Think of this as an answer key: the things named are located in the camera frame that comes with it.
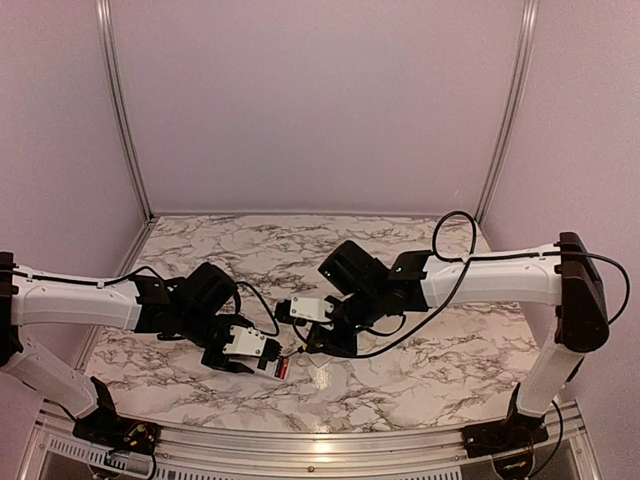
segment lavender wall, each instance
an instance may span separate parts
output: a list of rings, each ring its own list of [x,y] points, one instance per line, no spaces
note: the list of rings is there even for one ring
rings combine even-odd
[[[108,96],[93,2],[2,2],[0,249],[110,275],[142,226]],[[40,329],[67,361],[84,329]],[[0,374],[0,478],[15,478],[40,397]]]
[[[522,2],[114,2],[157,211],[473,209]]]
[[[527,91],[486,222],[493,247],[553,241],[575,230],[638,280],[638,19],[634,0],[542,2]],[[603,271],[613,312],[622,283]],[[637,478],[639,311],[636,296],[572,388],[605,479]],[[526,313],[541,340],[551,312]]]

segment black cable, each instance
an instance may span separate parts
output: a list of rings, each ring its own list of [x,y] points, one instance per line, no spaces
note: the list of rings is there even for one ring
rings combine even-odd
[[[462,217],[466,218],[469,221],[470,225],[471,225],[471,246],[469,248],[469,253],[468,253],[468,257],[466,258],[466,261],[465,261],[465,258],[463,258],[463,257],[444,257],[438,251],[438,246],[437,246],[438,233],[440,232],[440,229],[442,228],[444,223],[447,220],[449,220],[451,217],[454,217],[454,216],[462,216]],[[439,260],[444,261],[444,262],[448,262],[448,263],[464,262],[465,263],[465,266],[462,269],[462,272],[460,273],[460,276],[458,277],[458,280],[456,281],[456,284],[454,285],[453,289],[451,290],[451,292],[449,293],[447,298],[444,300],[444,302],[439,307],[437,307],[431,314],[429,314],[424,320],[422,320],[418,325],[416,325],[414,328],[412,328],[408,333],[406,333],[402,337],[398,338],[397,340],[393,341],[392,343],[388,344],[387,346],[381,348],[380,350],[377,350],[377,351],[371,352],[371,353],[367,353],[367,354],[363,354],[363,355],[339,355],[339,354],[331,354],[331,355],[333,355],[335,357],[339,357],[339,358],[351,358],[351,359],[372,358],[372,357],[375,357],[375,356],[380,355],[382,353],[385,353],[388,350],[390,350],[390,349],[394,348],[395,346],[399,345],[400,343],[404,342],[405,340],[410,338],[414,333],[416,333],[418,330],[420,330],[422,327],[424,327],[428,322],[433,320],[437,315],[439,315],[451,303],[451,301],[453,300],[453,297],[456,295],[456,293],[460,289],[460,285],[462,284],[462,281],[464,280],[465,276],[467,275],[467,272],[468,272],[469,267],[471,266],[472,262],[511,260],[511,259],[516,259],[516,258],[534,258],[534,257],[539,257],[539,256],[562,256],[562,255],[580,256],[580,257],[587,257],[587,258],[593,258],[595,260],[600,260],[600,261],[606,262],[606,263],[616,267],[620,271],[622,276],[624,277],[625,284],[626,284],[625,298],[624,298],[624,300],[622,302],[622,305],[621,305],[620,309],[608,321],[609,325],[611,325],[614,321],[616,321],[620,317],[620,315],[622,315],[624,310],[627,308],[627,305],[629,303],[629,297],[631,295],[631,281],[629,279],[629,275],[628,275],[627,271],[624,269],[624,267],[620,263],[616,262],[615,260],[613,260],[613,259],[611,259],[609,257],[605,257],[605,256],[598,255],[598,254],[595,254],[595,253],[588,253],[588,252],[559,252],[559,251],[542,252],[542,253],[540,253],[540,252],[522,252],[522,253],[516,253],[516,254],[493,255],[493,256],[487,256],[487,257],[473,257],[472,255],[473,255],[473,253],[475,253],[477,239],[478,239],[478,230],[477,230],[477,227],[476,227],[476,222],[475,222],[475,220],[473,219],[473,217],[469,213],[464,212],[462,210],[456,210],[456,211],[450,212],[447,215],[443,216],[438,221],[438,223],[437,223],[437,225],[436,225],[436,227],[435,227],[435,229],[433,231],[433,237],[431,239],[431,247],[432,247],[431,249],[433,250],[433,254],[434,254],[434,256],[436,258],[438,258]],[[306,340],[302,337],[300,332],[297,330],[295,322],[293,324],[293,327],[294,327],[294,331],[296,332],[296,335],[298,335],[298,338],[300,338],[303,342],[306,343]]]
[[[262,330],[260,332],[263,335],[266,335],[267,337],[277,337],[278,335],[280,335],[280,326],[278,325],[278,320],[276,319],[276,316],[273,314],[273,312],[269,308],[269,305],[267,305],[267,302],[265,301],[264,297],[260,294],[260,292],[258,292],[258,290],[256,290],[256,288],[253,285],[251,285],[249,282],[240,281],[240,282],[236,282],[236,285],[239,287],[246,287],[253,292],[253,294],[258,298],[258,300],[260,300],[260,303],[262,304],[265,312],[267,312],[267,315],[269,315],[269,318],[273,322],[273,326],[276,329],[275,333],[263,332]]]
[[[624,299],[622,301],[622,304],[620,305],[620,308],[618,309],[616,314],[609,319],[609,325],[611,325],[618,318],[620,318],[622,313],[627,309],[627,306],[629,304],[629,298],[631,297],[631,278],[629,277],[629,273],[627,272],[627,270],[617,261],[613,260],[612,258],[605,257],[604,255],[598,255],[597,253],[590,253],[590,252],[544,252],[542,253],[542,255],[545,257],[561,257],[561,256],[586,257],[586,258],[593,258],[594,260],[599,260],[604,263],[608,263],[609,265],[613,265],[618,269],[618,271],[622,274],[622,277],[624,278],[625,294],[624,294]]]
[[[553,457],[555,456],[555,454],[558,452],[558,450],[560,449],[560,444],[562,443],[562,437],[564,435],[564,419],[562,418],[562,412],[560,411],[560,407],[558,407],[558,404],[555,402],[555,400],[551,400],[551,403],[553,404],[553,408],[556,409],[556,413],[558,414],[558,419],[560,420],[560,433],[558,435],[558,441],[556,443],[556,446],[553,448],[553,450],[551,451],[551,454],[547,457],[547,459],[542,463],[542,465],[540,465],[539,468],[537,468],[535,470],[535,472],[531,473],[529,475],[529,478],[533,478],[536,475],[538,475],[542,470],[544,470],[547,465],[549,465],[549,463],[551,462],[551,460],[553,459]]]
[[[402,327],[404,327],[405,323],[407,323],[407,316],[402,315],[402,320],[400,321],[400,325],[398,325],[398,328],[396,328],[393,332],[378,332],[373,328],[367,328],[366,331],[369,332],[371,335],[375,335],[376,337],[391,337],[396,333],[398,333],[400,330],[402,330]]]
[[[476,244],[477,244],[477,240],[478,240],[478,229],[476,227],[476,223],[475,220],[473,219],[473,217],[468,214],[467,212],[464,212],[462,210],[456,210],[453,212],[448,213],[447,215],[445,215],[444,217],[442,217],[437,225],[436,228],[433,230],[433,238],[431,240],[431,244],[432,244],[432,250],[433,253],[436,257],[438,257],[439,259],[445,261],[445,262],[462,262],[464,261],[462,259],[462,257],[457,257],[457,258],[446,258],[443,257],[442,255],[440,255],[440,253],[438,252],[438,247],[437,247],[437,235],[440,231],[440,229],[442,228],[442,225],[449,220],[451,217],[456,216],[456,215],[461,215],[463,217],[465,217],[467,220],[469,220],[471,222],[471,246],[469,247],[469,253],[468,255],[472,255],[473,253],[475,253],[475,248],[476,248]],[[431,320],[433,320],[435,317],[437,317],[438,315],[440,315],[440,313],[449,306],[449,304],[451,303],[451,300],[453,300],[453,297],[455,297],[456,293],[458,293],[458,290],[460,289],[460,285],[462,285],[462,281],[464,280],[464,278],[467,275],[467,272],[469,271],[469,267],[471,266],[471,259],[469,259],[464,267],[462,268],[462,271],[460,272],[460,275],[458,276],[458,280],[456,281],[455,285],[453,286],[453,289],[451,290],[451,292],[449,293],[449,295],[447,296],[447,298],[444,300],[444,302],[442,302],[442,304],[437,307],[433,312],[431,312],[429,315],[427,315],[426,318],[424,318],[420,323],[418,323],[415,327],[413,327],[411,330],[409,330],[407,333],[405,333],[404,335],[402,335],[400,338],[394,340],[393,342],[389,343],[388,345],[382,347],[380,350],[376,350],[375,352],[369,352],[369,353],[365,353],[362,355],[341,355],[341,354],[328,354],[328,355],[332,355],[334,357],[339,357],[339,358],[350,358],[350,359],[366,359],[366,358],[373,358],[376,357],[378,355],[381,355],[389,350],[391,350],[392,348],[400,345],[402,342],[404,342],[405,340],[409,339],[413,334],[415,334],[418,330],[420,330],[422,327],[424,327],[427,323],[429,323]],[[301,340],[303,342],[306,343],[306,340],[304,340],[304,338],[302,338],[302,336],[300,335],[300,333],[297,331],[296,329],[296,324],[294,322],[293,324],[293,329],[294,331],[296,331],[296,335],[298,335],[298,338],[301,338]]]
[[[420,330],[422,327],[424,327],[427,323],[429,323],[431,320],[433,320],[435,317],[437,317],[438,315],[440,315],[440,313],[449,306],[449,303],[451,302],[451,300],[453,300],[453,297],[455,296],[456,293],[458,293],[458,290],[460,289],[460,285],[462,284],[462,281],[464,280],[464,277],[467,275],[467,271],[469,270],[469,266],[471,264],[469,262],[467,262],[464,266],[464,268],[462,269],[462,272],[460,273],[460,276],[458,277],[458,281],[456,282],[456,284],[454,285],[453,289],[451,290],[451,293],[449,294],[449,296],[445,299],[444,302],[442,302],[442,304],[436,308],[431,314],[429,314],[424,320],[422,320],[418,325],[416,325],[415,327],[413,327],[411,330],[409,330],[406,334],[404,334],[402,337],[398,338],[397,340],[391,342],[390,344],[382,347],[380,350],[377,350],[375,352],[370,352],[370,353],[365,353],[362,355],[339,355],[339,354],[330,354],[334,357],[339,357],[339,358],[351,358],[351,359],[365,359],[365,358],[372,358],[372,357],[376,357],[378,355],[381,355],[389,350],[391,350],[392,348],[398,346],[399,344],[401,344],[402,342],[404,342],[405,340],[409,339],[413,334],[415,334],[418,330]]]
[[[158,471],[158,461],[156,460],[156,454],[151,452],[151,461],[153,462],[153,467],[151,468],[151,475],[147,477],[147,480],[151,480],[156,476],[156,472]]]
[[[28,274],[25,272],[21,272],[20,270],[0,270],[0,273],[12,273],[13,275],[16,275],[17,277],[22,277],[22,278],[30,278],[32,280],[43,280],[43,281],[47,281],[47,282],[56,282],[56,283],[66,283],[69,285],[82,285],[85,287],[98,287],[101,284],[104,285],[105,287],[108,287],[110,285],[115,285],[117,283],[121,283],[124,282],[125,280],[130,280],[134,275],[137,275],[138,273],[144,271],[144,270],[148,270],[151,273],[153,273],[153,275],[158,278],[158,280],[160,280],[161,282],[164,283],[164,278],[162,278],[162,276],[156,272],[153,268],[149,267],[149,266],[143,266],[140,268],[137,268],[136,270],[134,270],[131,273],[128,273],[126,275],[123,275],[121,277],[116,277],[116,278],[112,278],[110,280],[105,280],[104,282],[97,282],[95,280],[78,280],[75,278],[63,278],[63,277],[55,277],[55,276],[51,276],[51,275],[39,275],[39,274]]]
[[[436,224],[436,228],[433,229],[433,235],[431,236],[431,250],[433,250],[433,254],[438,260],[443,262],[463,262],[464,259],[462,257],[444,257],[438,251],[438,233],[440,233],[440,229],[445,224],[447,220],[451,217],[464,217],[469,221],[471,225],[471,246],[469,247],[469,255],[472,255],[476,251],[476,243],[478,242],[478,227],[476,226],[476,221],[473,219],[471,214],[465,212],[464,210],[454,210],[453,212],[447,213],[444,217],[438,220]]]
[[[65,407],[63,407],[60,403],[58,402],[54,402],[53,400],[50,400],[51,403],[53,403],[54,405],[57,405],[58,407],[60,407],[62,409],[62,411],[67,415],[67,417],[69,417],[73,423],[77,423],[78,419],[76,417],[74,417],[71,412],[69,410],[67,410]]]

